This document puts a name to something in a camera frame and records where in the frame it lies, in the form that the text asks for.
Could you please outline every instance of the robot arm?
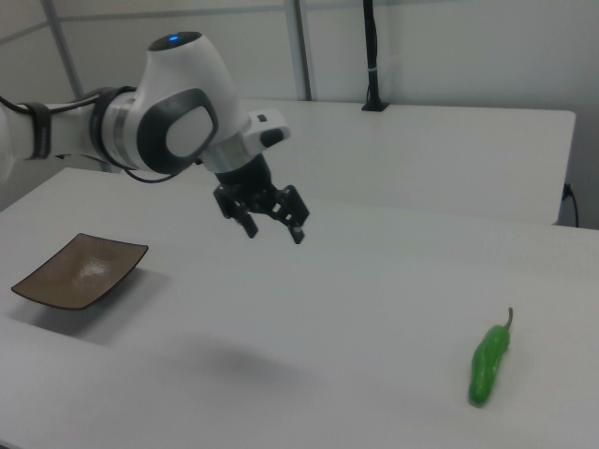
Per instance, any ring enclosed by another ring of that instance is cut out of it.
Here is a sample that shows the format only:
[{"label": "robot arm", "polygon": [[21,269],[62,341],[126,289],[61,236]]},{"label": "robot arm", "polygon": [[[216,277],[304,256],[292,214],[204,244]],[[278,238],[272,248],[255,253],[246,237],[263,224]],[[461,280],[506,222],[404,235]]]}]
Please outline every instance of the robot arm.
[{"label": "robot arm", "polygon": [[225,63],[200,33],[156,40],[137,89],[98,90],[73,105],[3,104],[0,129],[9,133],[0,135],[0,155],[80,154],[139,181],[132,170],[168,179],[201,161],[220,181],[214,195],[222,213],[250,238],[257,232],[252,212],[286,225],[296,243],[303,239],[309,211],[293,186],[272,185],[261,154],[288,138],[285,118],[276,109],[246,112]]}]

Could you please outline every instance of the white wall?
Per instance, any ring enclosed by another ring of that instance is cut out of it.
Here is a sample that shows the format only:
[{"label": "white wall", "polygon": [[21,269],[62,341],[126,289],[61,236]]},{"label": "white wall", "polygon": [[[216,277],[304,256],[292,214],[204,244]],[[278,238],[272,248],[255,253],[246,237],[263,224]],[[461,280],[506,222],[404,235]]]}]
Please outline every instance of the white wall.
[{"label": "white wall", "polygon": [[[10,101],[57,103],[73,98],[65,68],[38,0],[2,0],[0,67],[0,95]],[[0,210],[63,167],[97,168],[97,164],[74,159],[66,162],[19,162],[0,186]]]},{"label": "white wall", "polygon": [[243,97],[303,96],[297,33],[287,0],[54,0],[85,90],[137,85],[148,46],[199,31],[225,60]]},{"label": "white wall", "polygon": [[[305,4],[315,98],[363,101],[368,81],[361,2]],[[574,111],[577,129],[568,179],[577,194],[581,225],[599,228],[599,2],[375,4],[386,100]],[[562,222],[570,224],[570,203],[564,204]]]}]

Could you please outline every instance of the black strap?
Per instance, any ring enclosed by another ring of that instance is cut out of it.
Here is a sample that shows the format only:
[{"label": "black strap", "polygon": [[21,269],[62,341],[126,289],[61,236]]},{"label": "black strap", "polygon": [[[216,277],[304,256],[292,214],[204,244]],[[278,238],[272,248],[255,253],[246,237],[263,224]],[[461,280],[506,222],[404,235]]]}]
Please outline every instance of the black strap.
[{"label": "black strap", "polygon": [[51,149],[52,114],[41,103],[23,103],[29,109],[34,126],[34,152],[29,159],[46,159]]},{"label": "black strap", "polygon": [[104,119],[106,109],[109,108],[110,103],[112,103],[117,96],[124,94],[125,92],[135,92],[135,88],[130,86],[106,88],[100,93],[99,97],[95,101],[94,111],[92,112],[92,117],[90,119],[90,138],[100,157],[106,159],[118,168],[131,170],[133,168],[124,166],[123,164],[115,161],[106,150],[104,142],[102,141],[102,120]]}]

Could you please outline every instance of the brown plate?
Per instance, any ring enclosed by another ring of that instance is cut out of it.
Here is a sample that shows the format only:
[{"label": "brown plate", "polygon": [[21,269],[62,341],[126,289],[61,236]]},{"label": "brown plate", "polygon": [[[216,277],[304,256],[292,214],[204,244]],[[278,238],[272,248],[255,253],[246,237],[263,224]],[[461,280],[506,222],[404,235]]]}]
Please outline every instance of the brown plate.
[{"label": "brown plate", "polygon": [[78,234],[12,291],[46,306],[85,309],[122,281],[147,251],[146,245]]}]

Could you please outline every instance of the black cable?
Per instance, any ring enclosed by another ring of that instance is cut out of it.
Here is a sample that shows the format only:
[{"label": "black cable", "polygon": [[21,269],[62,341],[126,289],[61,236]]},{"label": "black cable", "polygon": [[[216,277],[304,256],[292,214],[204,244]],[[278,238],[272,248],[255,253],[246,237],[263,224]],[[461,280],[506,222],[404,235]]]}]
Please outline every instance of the black cable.
[{"label": "black cable", "polygon": [[124,172],[128,176],[130,176],[131,178],[133,178],[135,181],[144,182],[146,184],[157,184],[159,182],[164,182],[164,181],[172,180],[175,176],[177,176],[177,175],[179,175],[179,173],[181,173],[181,171],[180,171],[179,173],[174,173],[172,175],[165,176],[164,178],[160,178],[158,180],[147,180],[145,178],[140,178],[138,175],[133,174],[133,172],[131,170],[129,170],[128,168],[124,168]]},{"label": "black cable", "polygon": [[570,196],[572,197],[572,203],[574,204],[574,216],[576,219],[576,223],[577,223],[577,227],[578,226],[578,204],[577,204],[577,198],[574,196],[574,192],[572,191],[572,189],[570,189]]},{"label": "black cable", "polygon": [[571,196],[572,197],[572,203],[574,204],[574,218],[575,218],[575,222],[576,222],[576,227],[580,227],[578,225],[578,203],[577,203],[577,198],[574,196],[574,191],[572,190],[572,185],[571,184],[564,184],[563,185],[563,192],[562,192],[562,201],[564,201],[565,199],[567,199],[567,197]]},{"label": "black cable", "polygon": [[[56,108],[56,109],[50,109],[50,113],[52,115],[54,114],[58,114],[60,112],[66,112],[68,110],[73,110],[73,109],[77,109],[77,108],[82,108],[83,106],[88,106],[88,105],[93,105],[93,103],[95,103],[97,99],[97,96],[77,102],[77,103],[72,103],[70,105],[67,106],[62,106],[61,108]],[[4,97],[0,96],[0,103],[2,103],[4,106],[6,106],[8,109],[17,112],[19,114],[23,114],[23,115],[33,115],[32,112],[25,108],[25,107],[21,107],[18,105],[15,105],[14,103],[9,102],[8,100],[6,100]]]}]

